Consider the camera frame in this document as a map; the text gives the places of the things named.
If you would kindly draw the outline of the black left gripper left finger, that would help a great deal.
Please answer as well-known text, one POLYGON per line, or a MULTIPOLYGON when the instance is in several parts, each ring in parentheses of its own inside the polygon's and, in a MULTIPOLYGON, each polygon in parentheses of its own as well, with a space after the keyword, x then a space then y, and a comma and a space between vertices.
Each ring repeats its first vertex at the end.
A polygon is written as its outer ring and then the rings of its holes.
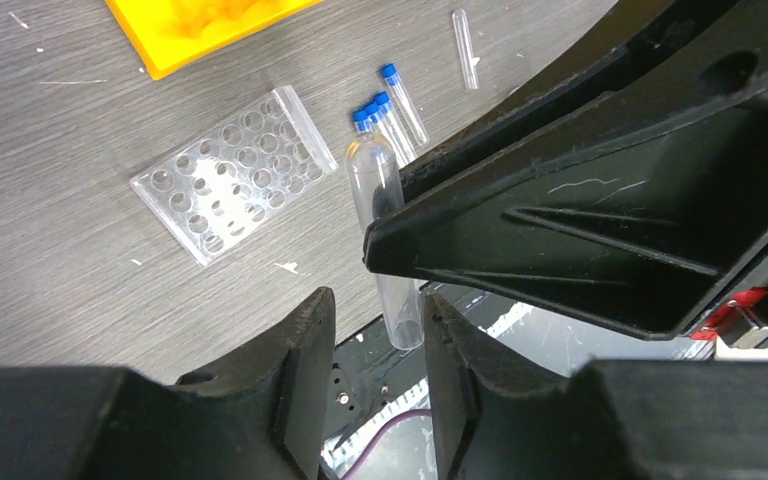
POLYGON ((0 479, 314 479, 335 324, 320 287, 172 385, 122 366, 0 368, 0 479))

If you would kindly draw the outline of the clear test tube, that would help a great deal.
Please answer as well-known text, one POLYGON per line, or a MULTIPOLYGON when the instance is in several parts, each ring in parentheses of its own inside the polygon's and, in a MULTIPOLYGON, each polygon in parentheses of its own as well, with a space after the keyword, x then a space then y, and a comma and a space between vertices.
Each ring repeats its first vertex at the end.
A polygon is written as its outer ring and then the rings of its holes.
POLYGON ((414 350, 424 342, 420 294, 391 229, 405 206, 397 156, 382 134, 363 128, 348 145, 345 163, 364 234, 363 262, 374 274, 389 341, 414 350))
POLYGON ((467 13, 464 9, 457 9, 452 12, 451 18, 465 87, 478 90, 477 58, 474 56, 467 13))

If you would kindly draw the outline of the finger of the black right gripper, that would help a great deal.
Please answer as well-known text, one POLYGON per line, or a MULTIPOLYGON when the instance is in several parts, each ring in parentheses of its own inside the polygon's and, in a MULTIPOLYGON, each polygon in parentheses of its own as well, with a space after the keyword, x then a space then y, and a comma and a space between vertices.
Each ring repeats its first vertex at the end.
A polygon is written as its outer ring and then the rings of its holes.
POLYGON ((768 1, 620 1, 489 113, 402 171, 406 200, 487 198, 768 89, 768 1))
POLYGON ((406 200, 391 229, 412 278, 645 340, 768 342, 768 89, 484 199, 406 200))

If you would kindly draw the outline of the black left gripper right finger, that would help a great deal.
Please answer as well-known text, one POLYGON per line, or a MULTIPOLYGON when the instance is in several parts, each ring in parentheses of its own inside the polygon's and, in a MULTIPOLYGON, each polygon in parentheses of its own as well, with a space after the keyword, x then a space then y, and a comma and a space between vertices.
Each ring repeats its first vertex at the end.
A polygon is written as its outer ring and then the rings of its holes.
POLYGON ((768 362, 526 359, 443 296, 422 313, 442 479, 768 479, 768 362))

